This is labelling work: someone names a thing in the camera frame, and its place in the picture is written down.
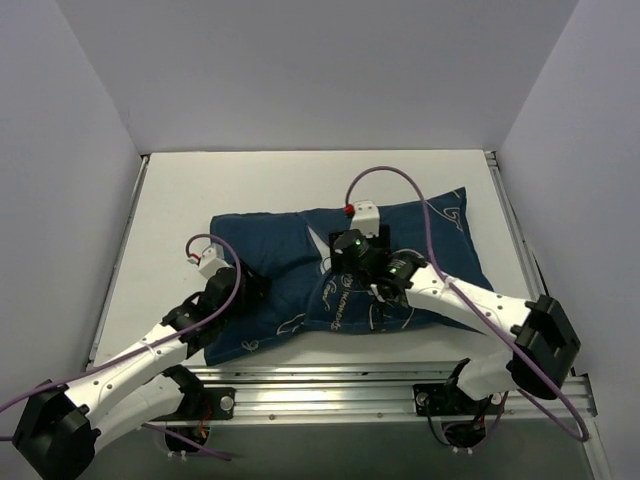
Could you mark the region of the blue pillowcase with gold script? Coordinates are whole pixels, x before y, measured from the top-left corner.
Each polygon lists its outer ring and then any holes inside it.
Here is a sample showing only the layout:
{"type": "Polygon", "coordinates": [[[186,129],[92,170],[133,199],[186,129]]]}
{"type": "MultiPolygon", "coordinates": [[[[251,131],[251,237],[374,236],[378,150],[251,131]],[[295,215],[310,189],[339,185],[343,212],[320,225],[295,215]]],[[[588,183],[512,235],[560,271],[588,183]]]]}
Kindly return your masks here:
{"type": "MultiPolygon", "coordinates": [[[[489,289],[466,217],[465,188],[426,203],[427,211],[418,202],[380,207],[381,221],[390,228],[392,250],[426,255],[426,242],[431,240],[445,273],[489,289]]],[[[353,276],[331,272],[320,246],[349,224],[339,209],[213,217],[211,234],[227,241],[242,261],[269,279],[271,289],[266,300],[232,320],[206,348],[207,365],[265,351],[311,331],[366,335],[436,324],[460,328],[460,323],[425,310],[398,304],[378,309],[353,276]]]]}

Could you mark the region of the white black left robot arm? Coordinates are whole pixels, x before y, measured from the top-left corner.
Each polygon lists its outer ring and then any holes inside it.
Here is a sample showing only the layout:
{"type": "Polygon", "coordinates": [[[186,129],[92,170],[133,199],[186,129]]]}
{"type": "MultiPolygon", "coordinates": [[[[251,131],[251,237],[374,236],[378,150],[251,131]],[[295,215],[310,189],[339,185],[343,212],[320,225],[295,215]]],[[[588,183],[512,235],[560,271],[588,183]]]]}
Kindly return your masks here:
{"type": "Polygon", "coordinates": [[[222,267],[140,340],[86,377],[47,381],[29,397],[14,448],[44,479],[75,479],[106,445],[162,417],[196,419],[212,401],[184,361],[212,344],[267,296],[247,265],[222,267]]]}

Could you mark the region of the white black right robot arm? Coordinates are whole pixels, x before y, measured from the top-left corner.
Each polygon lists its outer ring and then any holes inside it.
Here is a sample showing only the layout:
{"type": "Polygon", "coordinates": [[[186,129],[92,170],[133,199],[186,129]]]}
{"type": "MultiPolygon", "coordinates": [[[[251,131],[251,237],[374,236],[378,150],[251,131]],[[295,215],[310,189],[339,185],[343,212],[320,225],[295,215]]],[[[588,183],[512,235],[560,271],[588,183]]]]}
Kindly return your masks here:
{"type": "Polygon", "coordinates": [[[433,313],[504,342],[504,349],[461,361],[444,388],[455,412],[512,390],[555,400],[581,343],[560,302],[509,297],[465,282],[412,252],[394,253],[382,237],[359,230],[331,235],[331,264],[350,274],[380,304],[433,313]]]}

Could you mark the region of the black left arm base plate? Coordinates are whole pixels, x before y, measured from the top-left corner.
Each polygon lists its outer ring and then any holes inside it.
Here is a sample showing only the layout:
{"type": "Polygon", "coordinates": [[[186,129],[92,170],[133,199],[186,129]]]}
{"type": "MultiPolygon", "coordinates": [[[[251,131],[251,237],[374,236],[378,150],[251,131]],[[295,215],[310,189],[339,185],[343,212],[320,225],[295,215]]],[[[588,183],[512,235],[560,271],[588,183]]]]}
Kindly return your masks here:
{"type": "Polygon", "coordinates": [[[230,420],[234,416],[236,390],[231,387],[205,388],[200,393],[188,393],[178,409],[155,418],[155,421],[196,422],[230,420]]]}

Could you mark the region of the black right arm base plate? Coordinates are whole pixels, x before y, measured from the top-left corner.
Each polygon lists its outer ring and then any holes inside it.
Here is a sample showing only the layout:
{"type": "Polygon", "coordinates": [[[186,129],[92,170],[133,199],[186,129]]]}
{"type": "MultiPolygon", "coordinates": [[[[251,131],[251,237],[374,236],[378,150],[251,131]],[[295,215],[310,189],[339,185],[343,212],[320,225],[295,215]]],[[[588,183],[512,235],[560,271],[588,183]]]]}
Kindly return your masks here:
{"type": "Polygon", "coordinates": [[[420,417],[476,417],[496,415],[500,410],[499,404],[488,398],[472,400],[457,387],[444,383],[414,384],[412,390],[415,412],[420,417]]]}

